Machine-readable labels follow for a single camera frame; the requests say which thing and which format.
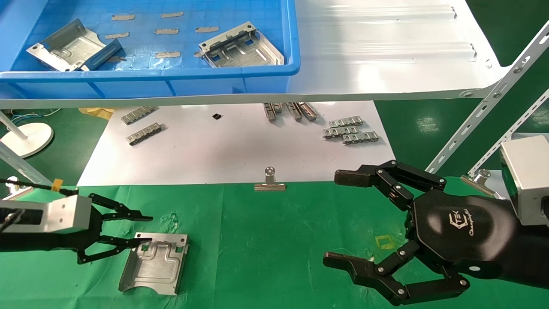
metal part in bin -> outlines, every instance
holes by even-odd
[[[76,19],[27,52],[54,70],[72,72],[95,70],[121,48],[118,39],[108,45],[101,43],[97,33]]]

green floor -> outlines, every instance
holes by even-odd
[[[543,26],[549,12],[547,0],[467,2],[501,65],[514,61]],[[466,173],[547,89],[548,71],[549,52],[546,52],[458,148],[439,174]],[[378,101],[376,106],[396,158],[425,168],[479,102],[479,99]],[[76,109],[64,109],[40,121],[53,127],[55,139],[28,161],[46,177],[61,178],[66,185],[75,185],[107,122],[80,114]],[[520,131],[549,132],[549,105],[539,108]],[[418,149],[419,143],[424,148]],[[489,160],[486,166],[496,168],[497,158]],[[1,176],[14,174],[11,167],[0,162]]]

white lamp base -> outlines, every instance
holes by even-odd
[[[13,132],[2,137],[2,143],[19,157],[26,158],[44,149],[53,138],[53,129],[45,123],[29,123],[18,127],[27,136],[22,140]]]

stamped metal tray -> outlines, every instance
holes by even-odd
[[[284,56],[251,22],[204,41],[199,47],[214,68],[284,64]]]
[[[160,295],[177,295],[189,248],[188,235],[137,232],[135,237],[153,240],[130,251],[118,290],[146,286]]]
[[[117,38],[108,45],[103,44],[97,33],[76,19],[29,47],[27,52],[54,70],[72,72],[95,70],[121,48]]]

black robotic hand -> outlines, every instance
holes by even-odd
[[[333,252],[323,259],[325,266],[349,272],[354,284],[376,289],[391,304],[459,296],[470,286],[461,274],[549,289],[549,228],[521,225],[509,201],[446,194],[445,179],[397,161],[338,170],[334,180],[338,185],[374,186],[408,212],[408,242],[379,264]],[[414,199],[401,183],[425,193]],[[392,274],[414,257],[443,278],[397,282]]]

